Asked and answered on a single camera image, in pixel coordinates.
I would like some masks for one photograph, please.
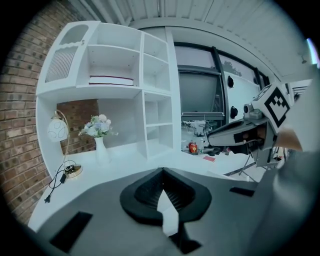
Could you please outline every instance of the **red card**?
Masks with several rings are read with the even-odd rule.
[[[215,159],[214,157],[210,157],[210,156],[205,156],[203,159],[209,160],[209,161],[211,161],[211,162],[216,161],[216,159]]]

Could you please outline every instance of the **white shelf unit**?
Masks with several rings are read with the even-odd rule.
[[[171,97],[144,92],[145,123],[147,127],[172,124]]]
[[[154,56],[162,61],[168,62],[167,42],[151,34],[144,34],[143,52]]]
[[[171,124],[146,128],[148,156],[150,159],[173,149]]]
[[[143,88],[170,94],[170,75],[167,62],[154,56],[143,54]]]
[[[48,72],[53,78],[50,82],[45,81]],[[133,79],[134,86],[89,84],[90,76],[129,78]],[[119,146],[108,148],[106,144],[111,156],[138,154],[147,161],[173,148],[168,44],[140,30],[99,21],[67,24],[44,61],[36,95],[39,147],[52,177],[56,174],[57,162],[63,159],[60,144],[51,142],[47,136],[58,103],[89,99],[128,100],[124,102],[132,104],[133,118],[130,116],[130,119],[135,128],[132,135],[136,138],[130,137],[131,142],[119,143]],[[114,125],[116,122],[121,125],[124,120],[119,116],[118,120],[112,119]],[[122,125],[121,129],[126,127],[127,131],[122,130],[124,135],[130,134],[130,125]],[[95,161],[93,156],[92,152],[85,152],[77,159]]]

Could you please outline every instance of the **vent grille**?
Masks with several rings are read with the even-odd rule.
[[[68,77],[77,49],[77,46],[72,46],[59,49],[54,53],[46,74],[46,83]]]

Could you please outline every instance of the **lamp base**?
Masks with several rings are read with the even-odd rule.
[[[74,172],[66,175],[67,179],[71,179],[78,176],[80,173],[82,173],[82,170],[83,170],[82,165],[76,165],[74,169],[75,169]]]

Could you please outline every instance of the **book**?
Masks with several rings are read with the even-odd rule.
[[[105,76],[105,75],[91,75],[89,85],[120,85],[133,86],[134,80],[125,77]]]

